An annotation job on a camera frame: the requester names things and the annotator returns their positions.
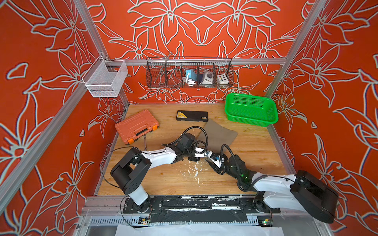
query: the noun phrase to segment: basket divider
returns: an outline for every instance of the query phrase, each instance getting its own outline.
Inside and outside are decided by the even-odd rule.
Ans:
[[[215,70],[215,63],[213,62],[213,85],[215,85],[215,81],[217,80],[217,72]]]
[[[180,86],[183,86],[184,85],[184,82],[183,82],[183,63],[180,62],[180,73],[181,73],[181,77],[180,77]]]
[[[198,62],[197,62],[197,87],[199,87],[199,85],[198,85],[198,76],[199,75],[200,75],[200,68],[199,68],[199,65],[198,65]]]
[[[227,72],[226,72],[226,77],[227,77],[228,80],[229,80],[228,71],[230,70],[230,65],[231,65],[231,61],[228,63]]]
[[[164,62],[164,76],[166,87],[168,87],[167,62]]]
[[[150,88],[151,87],[151,83],[152,83],[152,75],[151,75],[151,70],[150,70],[150,65],[148,63],[148,60],[147,61],[147,73],[148,73],[148,81],[147,81],[147,86]]]

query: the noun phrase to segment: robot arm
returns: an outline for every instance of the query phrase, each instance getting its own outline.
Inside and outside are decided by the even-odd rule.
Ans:
[[[124,194],[136,203],[138,211],[144,212],[150,205],[150,197],[141,182],[149,169],[176,163],[185,156],[192,161],[205,158],[216,173],[237,179],[242,191],[258,192],[254,198],[257,210],[266,212],[274,208],[290,208],[307,211],[326,223],[333,222],[338,194],[308,172],[300,170],[295,175],[286,176],[262,174],[247,169],[238,155],[230,152],[231,158],[227,158],[225,154],[196,147],[198,142],[193,135],[184,132],[164,149],[149,152],[131,148],[110,174]]]

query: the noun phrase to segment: wire mesh basket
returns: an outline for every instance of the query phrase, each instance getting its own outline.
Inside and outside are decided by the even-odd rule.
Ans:
[[[93,97],[117,97],[123,82],[129,72],[125,61],[118,71],[108,68],[104,61],[98,61],[100,65],[91,76],[84,77],[83,81]]]
[[[150,88],[228,88],[234,84],[231,58],[217,57],[148,57],[146,66],[147,86]],[[198,81],[192,84],[186,79],[187,71],[195,73]],[[203,76],[212,78],[200,82]]]

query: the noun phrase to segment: white paper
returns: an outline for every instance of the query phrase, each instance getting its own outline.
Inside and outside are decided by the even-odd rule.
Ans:
[[[133,228],[128,225],[118,225],[115,236],[284,236],[282,228],[221,225],[221,224],[190,224],[190,225],[162,225],[143,228]]]

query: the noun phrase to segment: wrench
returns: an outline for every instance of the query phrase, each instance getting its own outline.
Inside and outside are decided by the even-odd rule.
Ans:
[[[146,135],[143,135],[144,139],[144,150],[147,151],[147,140],[146,140]]]

